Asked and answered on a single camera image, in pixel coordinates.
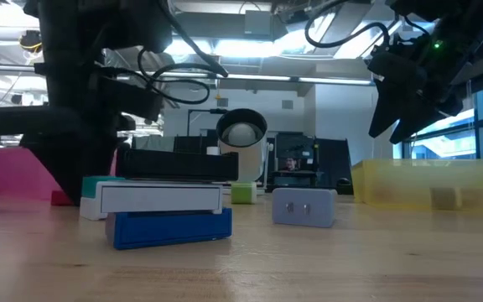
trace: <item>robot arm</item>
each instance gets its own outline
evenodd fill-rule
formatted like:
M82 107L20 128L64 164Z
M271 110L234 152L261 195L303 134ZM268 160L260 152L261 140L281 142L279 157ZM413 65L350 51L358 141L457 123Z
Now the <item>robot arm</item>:
M347 1L327 4L311 18L307 29L324 11ZM463 109L454 81L483 44L483 0L387 0L387 5L404 17L415 13L428 22L439 21L431 34L408 41L395 36L392 43L387 29L379 23L368 24L351 37L329 44L316 43L308 30L305 35L312 45L330 48L347 43L369 28L382 29L385 39L374 48L368 64L376 75L379 92L369 134L377 137L399 121L391 136L392 143L399 143Z
M46 77L49 106L1 107L0 135L23 133L20 145L29 148L77 204L81 180L109 173L117 147L117 131L133 130L121 113L156 121L163 99L185 101L158 88L166 71L200 68L228 76L204 54L170 14L167 0L28 0L24 11L39 18L44 63L35 72ZM173 29L194 48L205 64L170 65L148 75L141 60L145 51L159 53L172 43ZM103 49L141 46L143 71L104 66ZM136 77L142 86L117 81ZM193 80L171 80L203 87Z

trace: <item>gray block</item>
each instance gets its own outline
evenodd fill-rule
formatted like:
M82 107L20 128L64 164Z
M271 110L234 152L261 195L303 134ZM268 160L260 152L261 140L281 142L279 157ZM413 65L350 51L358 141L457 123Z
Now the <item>gray block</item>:
M273 223L331 227L335 190L282 188L273 191Z

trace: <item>black cable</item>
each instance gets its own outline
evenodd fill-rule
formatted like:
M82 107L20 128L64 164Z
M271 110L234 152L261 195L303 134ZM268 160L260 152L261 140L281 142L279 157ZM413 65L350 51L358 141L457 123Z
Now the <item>black cable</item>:
M336 0L334 2L328 3L322 9L320 9L315 15L313 15L309 19L309 21L307 22L307 25L305 26L305 38L307 39L307 41L311 45L313 45L314 47L318 47L318 48L333 48L333 47L341 46L341 45L343 45L343 44L345 44L345 43L353 40L354 38L356 38L360 34L366 32L368 29L372 29L372 28L377 27L377 28L379 28L383 32L383 45L384 46L388 46L389 43L391 42L391 36L389 35L389 31L388 31L387 27L383 23L379 23L379 22L370 23L367 26L365 26L364 28L362 28L361 30L359 30L356 33L352 34L351 36L349 36L347 38L344 38L342 40L338 40L338 41L335 41L335 42L331 42L331 43L320 43L319 41L315 41L312 38L310 38L310 34L309 34L310 27L312 26L312 24L314 23L314 21L317 18L319 18L319 16L321 16L322 14L324 14L326 11L334 8L335 6L341 5L341 4L346 3L348 1L350 1L350 0Z
M211 67L211 72L215 74L222 75L224 77L228 77L228 72L221 66L219 63L217 63L210 55L205 54L202 50L200 50L199 46L195 44L195 42L189 37L189 35L185 32L185 30L182 28L180 23L176 21L174 16L170 13L169 9L165 7L164 1L155 1L158 5L159 8L161 9L163 15L166 17L166 19L169 21L171 26L173 26L174 30L178 33L180 38L187 43L191 47L191 49L208 65Z
M406 21L406 23L407 23L409 26L411 26L411 27L413 27L413 28L416 28L416 29L418 29L418 30L422 31L424 34L429 35L428 30L426 30L425 28L423 28L422 26L420 26L420 25L418 25L418 24L415 24L415 23L411 22L411 20L409 20L408 16L403 17L403 19Z
M181 68L198 68L202 70L207 70L210 72L214 72L214 69L211 66L204 65L204 64L196 64L196 63L178 63L178 64L172 64L172 65L167 65L163 68L160 68L158 71L154 72L153 75L149 75L147 71L143 67L143 55L146 52L145 49L141 49L138 54L138 68L139 71L141 71L141 74L137 73L136 71L133 70L128 70L127 73L139 77L141 80L145 82L145 86L147 90L153 90L156 93L158 93L160 96L163 96L166 99L169 99L173 102L178 102L180 104L185 104L185 105L199 105L202 104L206 101L208 101L208 98L210 97L210 88L203 82L195 81L195 80L161 80L159 77L167 71L170 70L177 70ZM189 100L183 100L178 97L173 97L165 92L159 90L158 88L154 87L153 84L155 82L159 83L187 83L187 84L193 84L197 86L201 86L206 90L206 96L203 97L202 99L199 100L194 100L194 101L189 101Z
M242 13L242 8L243 8L243 7L244 7L246 4L248 4L248 3L250 3L250 4L254 5L254 6L256 6L256 7L258 8L258 10L259 10L259 11L262 11L262 10L260 9L260 7L258 6L258 4L254 3L253 1L244 1L244 2L241 4L241 6L240 6L240 10L238 11L238 13Z

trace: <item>yellow block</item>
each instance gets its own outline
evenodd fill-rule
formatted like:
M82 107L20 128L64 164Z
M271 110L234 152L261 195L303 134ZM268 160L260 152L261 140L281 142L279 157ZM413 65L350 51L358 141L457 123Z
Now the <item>yellow block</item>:
M356 202L483 213L483 159L373 159L352 168Z

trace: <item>black mount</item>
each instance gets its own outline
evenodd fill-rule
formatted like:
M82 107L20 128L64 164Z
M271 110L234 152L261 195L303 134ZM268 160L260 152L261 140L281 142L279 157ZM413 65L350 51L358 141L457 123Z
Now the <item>black mount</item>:
M171 44L160 1L30 0L24 8L40 21L44 63L35 72L46 76L49 105L0 108L0 135L23 133L20 145L76 205L83 176L109 173L117 131L135 129L122 112L158 120L159 95L117 81L101 65L103 48L161 52Z

